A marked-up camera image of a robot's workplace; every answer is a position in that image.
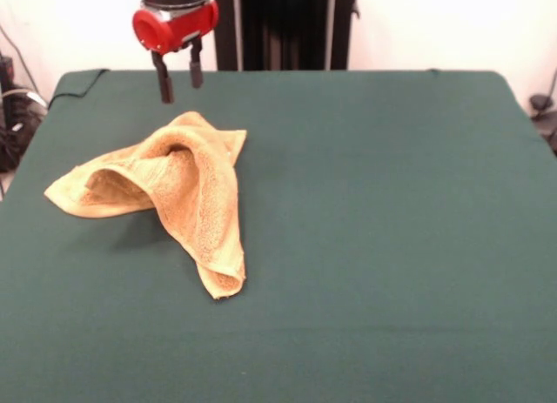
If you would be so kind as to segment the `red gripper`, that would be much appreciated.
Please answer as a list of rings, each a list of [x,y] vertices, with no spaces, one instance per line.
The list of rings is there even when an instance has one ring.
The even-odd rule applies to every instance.
[[[186,10],[155,10],[145,6],[132,17],[132,27],[138,41],[151,50],[151,60],[158,77],[161,100],[174,102],[171,77],[161,55],[182,50],[190,43],[191,86],[199,89],[203,82],[201,66],[201,39],[211,32],[218,22],[218,5],[215,0]]]

